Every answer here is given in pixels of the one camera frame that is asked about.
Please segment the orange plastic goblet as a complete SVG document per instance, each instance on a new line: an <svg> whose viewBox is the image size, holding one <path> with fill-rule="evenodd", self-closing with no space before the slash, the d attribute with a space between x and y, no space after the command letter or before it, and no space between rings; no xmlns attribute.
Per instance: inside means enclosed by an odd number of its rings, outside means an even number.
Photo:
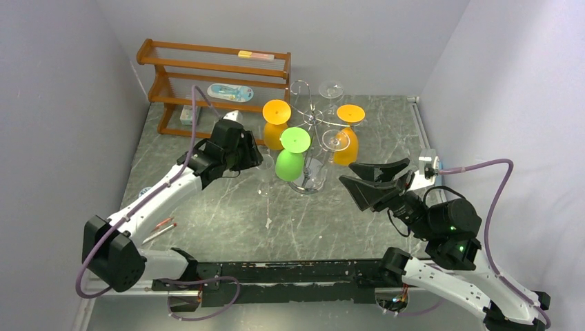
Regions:
<svg viewBox="0 0 585 331"><path fill-rule="evenodd" d="M268 101L262 109L264 125L264 143L270 150L279 151L284 147L280 136L288 128L288 120L291 117L291 109L283 100L273 99Z"/></svg>
<svg viewBox="0 0 585 331"><path fill-rule="evenodd" d="M343 128L337 134L337 138L341 141L344 149L334 152L333 162L340 166L348 166L357 160L359 139L354 131L354 127L364 120L365 111L360 106L346 104L338 107L337 117L343 122L346 122L348 127Z"/></svg>

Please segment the green plastic goblet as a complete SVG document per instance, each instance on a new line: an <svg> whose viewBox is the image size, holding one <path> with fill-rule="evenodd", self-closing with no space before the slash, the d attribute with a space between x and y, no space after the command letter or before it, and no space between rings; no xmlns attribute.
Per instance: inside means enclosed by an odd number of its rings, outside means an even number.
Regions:
<svg viewBox="0 0 585 331"><path fill-rule="evenodd" d="M285 129L279 138L283 150L275 164L275 174L283 181L294 181L304 170L304 152L311 145L309 133L300 127Z"/></svg>

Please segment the clear wine glass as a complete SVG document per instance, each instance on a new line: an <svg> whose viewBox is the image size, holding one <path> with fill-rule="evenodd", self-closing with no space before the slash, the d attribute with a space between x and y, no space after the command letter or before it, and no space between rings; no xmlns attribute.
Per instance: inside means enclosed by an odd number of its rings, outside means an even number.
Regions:
<svg viewBox="0 0 585 331"><path fill-rule="evenodd" d="M333 115L336 110L336 103L344 94L344 86L336 80L327 80L319 84L319 94L328 100L328 107L326 108L327 115Z"/></svg>

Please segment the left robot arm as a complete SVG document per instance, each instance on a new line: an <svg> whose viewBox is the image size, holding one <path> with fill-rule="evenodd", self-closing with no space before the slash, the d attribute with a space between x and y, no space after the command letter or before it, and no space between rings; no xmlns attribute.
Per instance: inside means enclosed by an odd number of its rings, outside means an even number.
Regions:
<svg viewBox="0 0 585 331"><path fill-rule="evenodd" d="M86 222L77 294L91 299L157 279L171 281L181 290L193 287L197 262L192 256L176 248L142 250L141 244L165 216L226 171L241 172L262 161L252 131L233 119L218 120L211 136L179 158L149 191L107 219L93 216Z"/></svg>

